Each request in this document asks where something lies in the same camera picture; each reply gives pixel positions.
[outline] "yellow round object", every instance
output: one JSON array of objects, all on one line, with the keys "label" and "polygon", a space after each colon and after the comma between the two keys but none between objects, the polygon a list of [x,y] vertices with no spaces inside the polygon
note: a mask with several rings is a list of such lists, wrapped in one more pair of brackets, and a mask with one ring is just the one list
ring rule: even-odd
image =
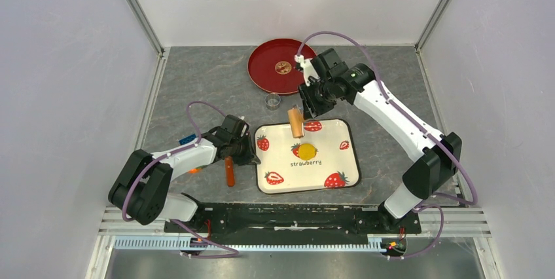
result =
[{"label": "yellow round object", "polygon": [[298,148],[298,157],[302,160],[310,160],[316,157],[316,148],[309,143],[303,143]]}]

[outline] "strawberry print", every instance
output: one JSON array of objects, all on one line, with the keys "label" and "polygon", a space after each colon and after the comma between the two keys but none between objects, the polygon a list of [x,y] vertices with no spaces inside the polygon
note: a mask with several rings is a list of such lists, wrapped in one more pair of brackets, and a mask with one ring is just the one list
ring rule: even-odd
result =
[{"label": "strawberry print", "polygon": [[270,141],[266,138],[266,136],[262,135],[257,138],[257,146],[261,151],[266,151],[270,148]]},{"label": "strawberry print", "polygon": [[349,181],[345,177],[345,173],[337,171],[326,179],[326,181],[324,182],[324,187],[328,189],[336,189],[339,187],[345,187],[345,183],[349,183]]},{"label": "strawberry print", "polygon": [[298,158],[298,148],[300,147],[299,143],[294,144],[293,146],[291,146],[291,151],[293,152],[293,154]]},{"label": "strawberry print", "polygon": [[266,178],[266,182],[270,185],[277,185],[283,183],[283,177],[275,172],[266,172],[264,176]]},{"label": "strawberry print", "polygon": [[310,121],[304,125],[304,130],[309,132],[317,132],[322,129],[322,123],[319,121]]},{"label": "strawberry print", "polygon": [[349,141],[348,140],[344,140],[341,142],[341,144],[339,145],[339,150],[346,150],[349,149]]}]

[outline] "white tray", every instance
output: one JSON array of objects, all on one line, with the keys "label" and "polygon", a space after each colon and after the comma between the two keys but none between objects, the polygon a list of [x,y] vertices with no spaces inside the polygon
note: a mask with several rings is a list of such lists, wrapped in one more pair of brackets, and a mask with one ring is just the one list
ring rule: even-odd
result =
[{"label": "white tray", "polygon": [[[260,158],[257,181],[262,192],[291,193],[358,184],[360,170],[347,122],[334,119],[313,123],[305,124],[304,137],[300,139],[292,137],[289,124],[264,125],[257,129],[256,149]],[[304,161],[295,156],[292,146],[301,143],[316,147],[316,157]],[[343,174],[347,179],[344,186]]]}]

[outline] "white wall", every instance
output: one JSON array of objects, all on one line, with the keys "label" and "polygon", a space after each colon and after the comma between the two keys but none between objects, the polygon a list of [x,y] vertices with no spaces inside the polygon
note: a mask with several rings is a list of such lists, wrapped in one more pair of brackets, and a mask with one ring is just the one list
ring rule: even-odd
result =
[{"label": "white wall", "polygon": [[423,56],[507,278],[552,278],[555,1],[453,0]]},{"label": "white wall", "polygon": [[0,276],[83,278],[155,53],[125,0],[0,7]]},{"label": "white wall", "polygon": [[[439,0],[139,0],[165,46],[258,45],[334,30],[372,45],[415,43]],[[345,44],[318,37],[315,44]]]}]

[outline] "floor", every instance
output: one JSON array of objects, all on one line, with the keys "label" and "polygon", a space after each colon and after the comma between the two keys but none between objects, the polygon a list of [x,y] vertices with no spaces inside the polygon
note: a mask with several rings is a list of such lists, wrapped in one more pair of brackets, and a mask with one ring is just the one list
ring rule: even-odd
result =
[{"label": "floor", "polygon": [[[428,239],[409,239],[408,252]],[[485,278],[472,238],[442,239],[421,257],[390,261],[363,252],[244,252],[233,259],[189,260],[175,251],[115,250],[106,278]]]},{"label": "floor", "polygon": [[[264,106],[266,93],[258,89],[247,74],[247,61],[254,46],[172,47],[154,105],[143,148],[149,152],[164,151],[179,145],[178,141],[194,132],[185,106],[194,100],[210,102],[229,114],[244,115],[254,130],[263,124],[287,122],[287,110],[301,103],[298,95],[282,98],[277,111]],[[327,46],[314,47],[322,52]],[[366,63],[362,54],[351,46],[335,48],[348,65]],[[418,60],[412,47],[370,46],[369,52],[380,66],[382,79],[398,99],[415,114],[435,126],[430,101]],[[209,107],[195,105],[192,116],[206,131],[217,126],[221,116]],[[319,204],[379,204],[401,182],[412,164],[401,146],[383,129],[357,108],[338,103],[322,119],[346,120],[353,132],[354,146],[361,169],[360,184],[348,189],[334,189],[266,195],[259,191],[254,166],[236,167],[236,185],[227,187],[223,162],[212,164],[197,174],[181,176],[172,182],[170,191],[184,192],[201,202],[278,202]],[[443,188],[454,194],[454,184]],[[443,205],[450,200],[434,199]]]}]

